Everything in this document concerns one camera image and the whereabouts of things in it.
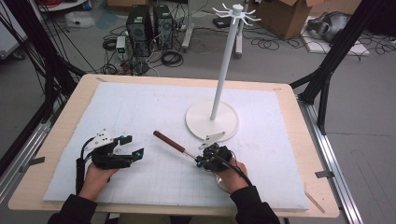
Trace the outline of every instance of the wooden table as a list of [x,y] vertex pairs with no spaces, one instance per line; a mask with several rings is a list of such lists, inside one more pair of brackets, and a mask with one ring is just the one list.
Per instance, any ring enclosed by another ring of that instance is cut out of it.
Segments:
[[[44,202],[42,199],[63,150],[77,128],[77,124],[91,101],[96,87],[101,82],[213,88],[216,88],[218,83],[216,80],[166,77],[84,76],[36,155],[37,158],[45,157],[45,162],[29,168],[8,203],[10,209],[36,211],[59,211],[61,209],[63,203]],[[275,211],[276,214],[279,217],[338,217],[339,209],[328,180],[317,178],[315,175],[315,172],[322,171],[323,167],[291,87],[287,84],[226,81],[224,88],[273,91],[277,96],[290,144],[304,183],[309,209],[303,212]],[[96,211],[205,216],[234,216],[235,214],[235,209],[116,203],[100,203]]]

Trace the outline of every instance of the hand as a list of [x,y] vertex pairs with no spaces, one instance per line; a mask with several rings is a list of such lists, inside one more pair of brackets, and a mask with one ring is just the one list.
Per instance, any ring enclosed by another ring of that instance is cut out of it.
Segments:
[[[236,161],[234,158],[231,158],[230,164],[233,166],[238,166],[241,170],[248,175],[248,170],[244,163],[240,161]],[[229,193],[234,193],[235,191],[245,188],[248,186],[246,180],[238,174],[235,170],[228,168],[225,171],[215,172],[215,175],[220,177],[223,181],[225,188],[228,190]]]
[[78,196],[94,202],[102,189],[105,188],[107,180],[118,170],[119,169],[102,170],[91,163],[90,166],[88,166],[84,185]]

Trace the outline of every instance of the wooden handle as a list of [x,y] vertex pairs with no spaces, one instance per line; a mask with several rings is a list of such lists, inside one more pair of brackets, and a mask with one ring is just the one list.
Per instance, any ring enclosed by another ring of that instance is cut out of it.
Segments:
[[175,149],[177,149],[179,152],[183,153],[186,148],[182,147],[181,145],[179,145],[178,143],[172,141],[171,139],[169,139],[168,137],[166,137],[165,135],[161,134],[158,131],[154,131],[153,133],[155,136],[157,136],[159,139],[163,140],[165,143],[167,143],[169,146],[174,147]]

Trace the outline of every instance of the black sleeve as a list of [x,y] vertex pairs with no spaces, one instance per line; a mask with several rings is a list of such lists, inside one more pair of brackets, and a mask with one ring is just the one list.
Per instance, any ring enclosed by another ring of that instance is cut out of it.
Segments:
[[95,212],[97,203],[70,194],[59,213],[49,218],[49,224],[89,224]]
[[274,211],[268,203],[262,203],[255,186],[239,189],[231,194],[231,199],[238,209],[236,221],[238,224],[279,224]]

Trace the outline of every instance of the gray floor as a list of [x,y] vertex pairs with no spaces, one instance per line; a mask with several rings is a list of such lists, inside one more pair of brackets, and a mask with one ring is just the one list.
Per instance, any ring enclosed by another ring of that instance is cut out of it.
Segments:
[[[104,63],[103,36],[125,23],[108,10],[94,9],[96,25],[70,30],[69,37],[94,68]],[[215,28],[213,16],[194,18],[197,26]],[[72,64],[83,70],[91,68],[62,37]],[[217,79],[226,35],[194,30],[191,47],[183,54],[184,63],[177,68],[156,67],[147,76]],[[227,79],[255,82],[291,83],[313,72],[325,55],[295,49],[277,41],[279,49],[261,49],[243,41],[242,59],[231,59]],[[346,182],[364,223],[394,223],[396,220],[396,52],[379,55],[370,50],[369,57],[347,56],[336,70],[330,87],[326,128],[328,137]],[[0,156],[33,116],[44,98],[33,66],[28,60],[0,62]],[[43,223],[50,213],[17,212],[0,206],[2,223]],[[102,223],[103,215],[94,221]],[[343,215],[336,219],[291,218],[290,223],[346,223]]]

